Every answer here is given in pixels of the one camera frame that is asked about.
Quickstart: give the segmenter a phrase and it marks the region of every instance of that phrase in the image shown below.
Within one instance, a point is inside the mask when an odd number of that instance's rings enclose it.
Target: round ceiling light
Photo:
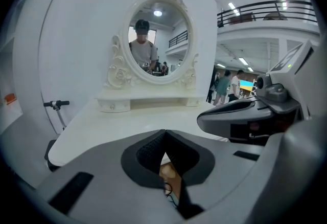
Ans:
[[[157,16],[157,17],[160,17],[160,16],[162,15],[162,12],[159,11],[159,10],[156,10],[156,11],[153,12],[153,14],[154,14],[155,16]]]

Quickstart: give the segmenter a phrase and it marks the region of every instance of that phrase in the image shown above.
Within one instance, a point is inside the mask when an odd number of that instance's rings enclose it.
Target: window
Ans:
[[[147,39],[154,44],[155,42],[155,35],[156,35],[155,30],[149,30],[149,34]],[[130,26],[128,30],[128,43],[132,42],[133,40],[136,40],[136,32],[134,30],[134,27]]]

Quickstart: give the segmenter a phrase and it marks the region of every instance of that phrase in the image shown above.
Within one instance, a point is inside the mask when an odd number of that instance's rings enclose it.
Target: green shirt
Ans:
[[[226,76],[223,76],[222,78],[220,78],[218,86],[216,87],[217,94],[226,96],[227,88],[228,88],[229,84],[230,84],[229,78],[227,78]]]

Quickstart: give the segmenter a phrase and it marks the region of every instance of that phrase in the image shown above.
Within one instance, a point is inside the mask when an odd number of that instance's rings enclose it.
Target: man in white t-shirt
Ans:
[[[229,102],[239,99],[241,79],[244,78],[244,71],[237,71],[237,75],[231,79],[228,91]]]
[[[149,22],[139,19],[135,24],[137,38],[129,43],[129,48],[137,64],[143,68],[150,66],[150,71],[153,71],[158,60],[158,53],[157,47],[147,40],[149,30]]]

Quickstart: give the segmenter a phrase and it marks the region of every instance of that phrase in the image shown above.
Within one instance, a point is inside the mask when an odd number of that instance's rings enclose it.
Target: white t-shirt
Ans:
[[[233,78],[231,79],[231,82],[230,82],[230,88],[229,88],[229,91],[228,91],[228,95],[229,94],[234,94],[233,84],[236,85],[235,93],[236,93],[236,96],[238,96],[240,94],[241,80],[237,76],[233,76]]]
[[[132,55],[139,65],[151,64],[151,61],[158,59],[157,47],[150,41],[140,44],[137,40],[131,42]]]

